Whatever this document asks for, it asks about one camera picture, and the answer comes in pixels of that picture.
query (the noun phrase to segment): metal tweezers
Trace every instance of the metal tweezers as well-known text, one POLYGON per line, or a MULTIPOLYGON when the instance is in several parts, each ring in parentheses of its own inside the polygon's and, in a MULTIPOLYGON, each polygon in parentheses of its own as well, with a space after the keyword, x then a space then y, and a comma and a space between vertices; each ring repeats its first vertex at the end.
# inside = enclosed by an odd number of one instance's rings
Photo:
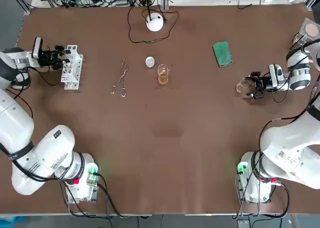
MULTIPOLYGON (((121 65, 121 68, 124 66, 124 62, 125 61, 125 59, 122 61, 122 65, 121 65)), ((118 88, 118 86, 119 86, 119 84, 120 84, 120 82, 122 82, 122 88, 121 88, 121 96, 122 97, 125 97, 126 96, 126 94, 127 94, 127 90, 125 89, 125 87, 124 87, 124 77, 125 77, 125 75, 126 75, 126 73, 128 72, 128 67, 126 67, 126 70, 124 71, 124 73, 121 75, 121 77, 120 77, 120 80, 119 80, 119 82, 118 82, 118 84, 117 85, 113 85, 112 86, 112 88, 111 88, 111 91, 110 91, 110 93, 111 94, 114 94, 115 92, 116 92, 116 90, 117 90, 117 88, 118 88)))

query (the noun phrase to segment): white plastic holder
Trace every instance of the white plastic holder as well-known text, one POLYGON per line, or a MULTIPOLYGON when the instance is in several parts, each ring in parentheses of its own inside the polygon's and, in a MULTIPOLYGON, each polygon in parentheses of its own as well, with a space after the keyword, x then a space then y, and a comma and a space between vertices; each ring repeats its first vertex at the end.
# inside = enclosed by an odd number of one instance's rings
POLYGON ((70 62, 63 62, 61 82, 65 83, 65 90, 78 90, 80 84, 83 55, 78 54, 77 45, 68 45, 70 54, 65 54, 65 58, 70 62))

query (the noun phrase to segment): glass beaker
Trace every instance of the glass beaker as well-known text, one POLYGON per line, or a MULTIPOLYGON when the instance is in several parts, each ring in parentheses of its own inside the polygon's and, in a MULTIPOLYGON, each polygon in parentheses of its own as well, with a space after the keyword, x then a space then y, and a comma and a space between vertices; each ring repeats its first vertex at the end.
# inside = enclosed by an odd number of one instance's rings
POLYGON ((166 85, 169 80, 169 71, 168 66, 161 64, 158 67, 158 81, 160 85, 166 85))

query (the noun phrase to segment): brown table surface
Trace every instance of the brown table surface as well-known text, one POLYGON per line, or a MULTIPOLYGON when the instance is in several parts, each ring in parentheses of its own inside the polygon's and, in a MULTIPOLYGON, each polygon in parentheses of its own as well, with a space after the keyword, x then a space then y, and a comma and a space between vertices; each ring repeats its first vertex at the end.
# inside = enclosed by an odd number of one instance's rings
MULTIPOLYGON (((129 8, 33 9, 22 26, 18 45, 31 50, 36 36, 43 48, 77 44, 84 55, 78 91, 51 87, 31 73, 32 85, 22 97, 34 112, 36 144, 57 124, 75 135, 76 151, 89 152, 101 166, 113 201, 127 214, 230 214, 238 209, 235 170, 241 156, 257 150, 264 124, 293 116, 307 104, 311 86, 290 92, 282 104, 269 94, 248 103, 235 86, 251 71, 267 72, 268 65, 286 67, 286 54, 305 17, 304 4, 172 7, 180 18, 169 39, 133 44, 128 39, 129 8), (218 68, 212 45, 227 41, 233 64, 218 68), (157 83, 156 69, 145 59, 170 67, 169 84, 157 83), (127 96, 110 94, 126 58, 127 96)), ((161 32, 147 31, 142 8, 130 14, 134 40, 165 36, 175 15, 161 32)), ((45 74, 59 82, 61 71, 45 74)), ((317 71, 312 66, 312 80, 317 71)), ((11 163, 0 155, 2 169, 0 213, 66 213, 56 182, 47 182, 31 196, 11 184, 11 163)), ((291 192, 290 213, 320 213, 320 192, 284 181, 291 192)), ((287 204, 277 189, 262 213, 281 213, 287 204)), ((105 213, 105 200, 85 204, 86 211, 105 213)), ((256 212, 256 205, 245 206, 256 212)))

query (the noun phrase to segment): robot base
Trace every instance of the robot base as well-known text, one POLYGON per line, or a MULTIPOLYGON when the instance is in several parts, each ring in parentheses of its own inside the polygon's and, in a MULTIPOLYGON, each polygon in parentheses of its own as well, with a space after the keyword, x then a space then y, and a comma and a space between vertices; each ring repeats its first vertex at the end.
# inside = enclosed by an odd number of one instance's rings
POLYGON ((240 201, 244 195, 244 202, 246 203, 265 203, 269 200, 270 193, 271 193, 271 183, 263 183, 259 182, 259 180, 255 177, 254 174, 251 175, 250 180, 249 176, 253 170, 252 164, 256 164, 259 159, 259 153, 255 156, 255 160, 252 161, 253 152, 246 152, 242 158, 241 162, 238 164, 239 166, 245 166, 245 170, 243 174, 238 174, 236 177, 236 185, 237 185, 237 192, 240 197, 240 201))
MULTIPOLYGON (((94 159, 92 158, 91 155, 88 153, 82 153, 83 158, 84 158, 84 171, 83 175, 79 179, 78 184, 73 184, 73 185, 68 185, 75 201, 79 203, 80 201, 91 201, 91 202, 97 202, 97 193, 98 189, 96 186, 89 185, 87 183, 88 176, 89 176, 89 171, 92 167, 97 167, 97 165, 94 162, 94 159)), ((67 194, 67 200, 69 204, 74 204, 74 200, 68 190, 66 190, 67 194)))

